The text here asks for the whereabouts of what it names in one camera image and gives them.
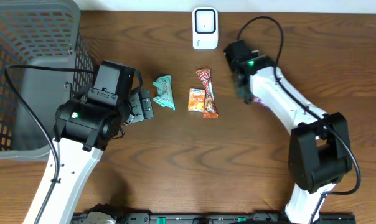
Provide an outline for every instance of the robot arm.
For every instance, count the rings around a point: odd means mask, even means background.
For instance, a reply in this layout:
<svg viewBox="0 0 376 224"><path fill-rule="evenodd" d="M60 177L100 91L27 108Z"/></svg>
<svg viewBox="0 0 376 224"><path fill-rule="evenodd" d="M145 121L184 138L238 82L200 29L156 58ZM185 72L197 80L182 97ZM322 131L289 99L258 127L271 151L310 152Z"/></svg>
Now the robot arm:
<svg viewBox="0 0 376 224"><path fill-rule="evenodd" d="M246 103L261 101L291 134L289 170L296 184L284 211L287 218L293 223L316 221L323 203L321 200L321 205L315 211L321 194L332 190L341 181L342 176L352 169L352 161L336 144L334 137L326 133L324 126L281 88L275 80L274 62L270 58L259 56L258 51L250 51L243 40L232 42L224 54L233 72L238 96L246 98ZM276 76L296 99L332 124L335 131L339 131L349 142L347 123L341 114L329 116L313 105L285 79L279 68L276 68ZM320 138L327 144L317 147L316 140Z"/></svg>
<svg viewBox="0 0 376 224"><path fill-rule="evenodd" d="M82 143L67 138L62 138L59 142L53 141L53 143L61 164L60 182L55 185L39 223L70 223L88 176L101 159L103 151L97 148L92 148L89 152L84 151ZM24 224L34 223L49 190L54 169L54 157L50 152L43 178Z"/></svg>
<svg viewBox="0 0 376 224"><path fill-rule="evenodd" d="M134 74L140 85L132 90ZM94 87L85 88L87 101L72 98L59 106L53 144L59 156L60 172L38 223L70 223L88 176L101 159L109 140L118 134L120 126L153 118L151 102L143 98L149 97L149 92L140 90L141 85L142 78L133 68L104 61ZM50 152L25 224L35 222L54 170L54 157Z"/></svg>

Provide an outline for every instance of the white device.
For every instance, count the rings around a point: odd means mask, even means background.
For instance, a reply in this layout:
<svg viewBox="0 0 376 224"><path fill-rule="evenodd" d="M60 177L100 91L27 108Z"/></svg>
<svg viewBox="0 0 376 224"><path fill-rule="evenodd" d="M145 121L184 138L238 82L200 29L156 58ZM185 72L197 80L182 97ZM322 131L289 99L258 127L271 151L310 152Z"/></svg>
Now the white device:
<svg viewBox="0 0 376 224"><path fill-rule="evenodd" d="M212 7L192 12L192 44L195 49L214 49L219 42L219 15Z"/></svg>

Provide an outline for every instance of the snack wrapper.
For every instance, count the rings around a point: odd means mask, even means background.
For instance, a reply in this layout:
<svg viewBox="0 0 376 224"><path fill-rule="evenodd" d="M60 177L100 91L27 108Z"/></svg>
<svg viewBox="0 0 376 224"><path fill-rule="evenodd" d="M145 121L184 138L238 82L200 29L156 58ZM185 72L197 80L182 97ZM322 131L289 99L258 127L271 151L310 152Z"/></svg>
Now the snack wrapper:
<svg viewBox="0 0 376 224"><path fill-rule="evenodd" d="M205 90L191 88L189 90L188 110L203 112L205 105Z"/></svg>
<svg viewBox="0 0 376 224"><path fill-rule="evenodd" d="M210 77L210 69L204 68L196 70L196 74L205 86L205 105L203 111L203 118L219 118L217 108L214 103L212 79Z"/></svg>
<svg viewBox="0 0 376 224"><path fill-rule="evenodd" d="M153 82L153 85L157 88L157 97L153 98L153 101L163 107L170 107L175 111L176 107L174 106L173 92L171 90L171 75L159 77L158 80Z"/></svg>

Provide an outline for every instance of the red and white snack bar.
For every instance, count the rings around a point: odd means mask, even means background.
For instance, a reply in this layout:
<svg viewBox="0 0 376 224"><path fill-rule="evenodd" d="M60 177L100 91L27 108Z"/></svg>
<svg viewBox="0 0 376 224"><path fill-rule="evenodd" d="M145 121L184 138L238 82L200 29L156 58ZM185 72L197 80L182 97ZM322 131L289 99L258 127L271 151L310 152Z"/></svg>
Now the red and white snack bar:
<svg viewBox="0 0 376 224"><path fill-rule="evenodd" d="M205 107L203 110L203 118L219 118L217 113L217 108L214 103L213 89L212 89L212 79L210 77L210 69L204 68L196 70L196 74L201 80L203 86L205 86Z"/></svg>

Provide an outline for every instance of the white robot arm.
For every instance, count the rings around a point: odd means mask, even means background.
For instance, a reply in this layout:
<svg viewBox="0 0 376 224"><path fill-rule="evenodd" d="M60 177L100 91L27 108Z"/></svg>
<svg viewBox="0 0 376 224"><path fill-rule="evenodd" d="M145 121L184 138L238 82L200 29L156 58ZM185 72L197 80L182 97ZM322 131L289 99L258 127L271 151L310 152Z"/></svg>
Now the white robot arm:
<svg viewBox="0 0 376 224"><path fill-rule="evenodd" d="M253 95L261 99L263 104L274 112L275 116L283 123L289 133L301 123L309 124L316 122L317 119L306 113L302 107L294 102L282 90L280 85L277 84L273 69L272 66L262 68L258 70L255 75L250 76L250 91ZM281 79L280 82L289 92L306 106L310 107L311 111L315 112L320 117L326 114L324 110L316 107L305 99L305 97L285 79L279 68L277 68L277 76ZM291 200L285 207L285 213L289 220L293 223L310 223L312 220L311 215L316 209L317 203L321 198L321 193L332 190L334 186L335 184L330 183L319 188L317 192L310 194L307 190L303 190L295 184ZM318 211L315 212L314 221L318 220L320 209L321 206Z"/></svg>
<svg viewBox="0 0 376 224"><path fill-rule="evenodd" d="M66 138L62 138L59 142L53 141L53 143L59 155L60 182L55 185L39 223L70 223L88 176L101 159L103 151L97 148L92 148L89 152L84 151L82 143ZM24 224L34 223L50 188L54 176L54 165L54 157L50 152L43 178Z"/></svg>

